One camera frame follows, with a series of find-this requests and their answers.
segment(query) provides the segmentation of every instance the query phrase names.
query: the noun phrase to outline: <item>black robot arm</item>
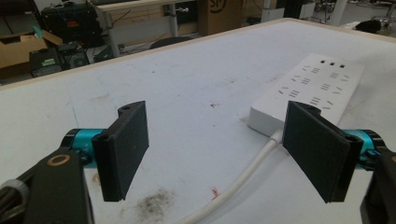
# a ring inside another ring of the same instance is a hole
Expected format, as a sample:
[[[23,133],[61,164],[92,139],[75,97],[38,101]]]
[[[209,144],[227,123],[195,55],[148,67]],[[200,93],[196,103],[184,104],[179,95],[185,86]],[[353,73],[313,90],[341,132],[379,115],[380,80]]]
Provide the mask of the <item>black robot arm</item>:
[[[93,223],[84,167],[97,164],[106,202],[124,200],[149,147],[145,102],[125,105],[108,129],[75,129],[60,147],[0,188],[0,223]]]
[[[364,224],[396,223],[396,153],[370,130],[340,130],[312,105],[289,102],[283,146],[325,201],[343,202],[356,167],[373,171]]]

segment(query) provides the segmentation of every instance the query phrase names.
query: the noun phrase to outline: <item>table surface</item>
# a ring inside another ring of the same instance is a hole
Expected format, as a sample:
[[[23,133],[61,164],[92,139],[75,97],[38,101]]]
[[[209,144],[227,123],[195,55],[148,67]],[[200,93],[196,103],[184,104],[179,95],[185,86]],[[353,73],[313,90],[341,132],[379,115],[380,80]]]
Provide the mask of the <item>table surface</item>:
[[[247,126],[251,103],[310,53],[366,65],[339,122],[396,148],[396,42],[280,20],[0,88],[0,183],[58,148],[74,128],[106,128],[145,100],[150,146],[125,201],[104,203],[86,170],[96,223],[174,223],[222,193],[267,137]],[[344,203],[325,204],[280,148],[202,223],[361,223],[371,173],[356,171]]]
[[[109,5],[101,5],[96,7],[101,11],[108,12],[108,11],[120,10],[125,8],[163,6],[163,5],[190,2],[190,1],[192,0],[139,0],[139,1],[109,4]]]

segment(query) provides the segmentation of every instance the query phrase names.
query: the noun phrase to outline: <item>power strip socket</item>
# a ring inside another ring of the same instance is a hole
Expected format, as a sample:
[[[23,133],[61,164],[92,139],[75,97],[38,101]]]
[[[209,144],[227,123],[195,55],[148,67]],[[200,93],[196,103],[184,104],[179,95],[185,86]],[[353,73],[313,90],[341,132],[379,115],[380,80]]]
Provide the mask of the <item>power strip socket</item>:
[[[336,125],[365,66],[310,54],[251,105],[247,125],[267,136],[283,128],[288,101],[312,105]]]

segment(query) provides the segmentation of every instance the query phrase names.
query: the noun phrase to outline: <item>equipment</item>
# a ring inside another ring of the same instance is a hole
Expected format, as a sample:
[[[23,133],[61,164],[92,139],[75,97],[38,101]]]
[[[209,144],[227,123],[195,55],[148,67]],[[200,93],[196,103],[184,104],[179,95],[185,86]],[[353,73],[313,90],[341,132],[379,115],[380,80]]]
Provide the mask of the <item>equipment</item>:
[[[336,124],[363,71],[362,64],[310,54],[251,105],[247,124],[270,136],[283,128],[289,100],[319,107]]]
[[[47,30],[64,42],[77,41],[84,49],[102,46],[102,28],[97,14],[88,4],[72,4],[68,7],[45,7],[41,17]]]
[[[43,77],[63,71],[63,63],[54,48],[29,52],[29,61],[32,77]]]
[[[113,58],[114,58],[113,50],[111,50],[111,46],[108,45],[93,57],[93,62],[99,63]]]
[[[0,223],[93,223],[83,166],[97,164],[104,200],[125,196],[149,147],[146,104],[119,109],[106,130],[74,129],[61,146],[0,187]]]
[[[64,60],[64,67],[66,69],[90,64],[85,50],[77,43],[77,41],[62,44],[58,47],[58,52]]]

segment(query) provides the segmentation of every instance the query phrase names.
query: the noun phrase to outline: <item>white power cord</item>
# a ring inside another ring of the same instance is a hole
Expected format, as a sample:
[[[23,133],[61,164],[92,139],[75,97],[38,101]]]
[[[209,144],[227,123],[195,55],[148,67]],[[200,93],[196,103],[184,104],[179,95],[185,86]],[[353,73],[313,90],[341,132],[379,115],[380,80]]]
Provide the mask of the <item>white power cord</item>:
[[[268,143],[264,146],[262,151],[256,156],[254,161],[249,165],[249,167],[242,173],[238,179],[233,182],[233,184],[228,187],[224,192],[222,192],[217,198],[213,199],[212,202],[208,203],[198,211],[182,218],[177,224],[191,224],[196,223],[199,220],[207,217],[209,214],[214,212],[225,202],[227,202],[250,178],[250,176],[257,170],[257,167],[262,163],[268,153],[277,147],[277,145],[282,140],[283,130],[276,130],[273,135],[271,135]]]

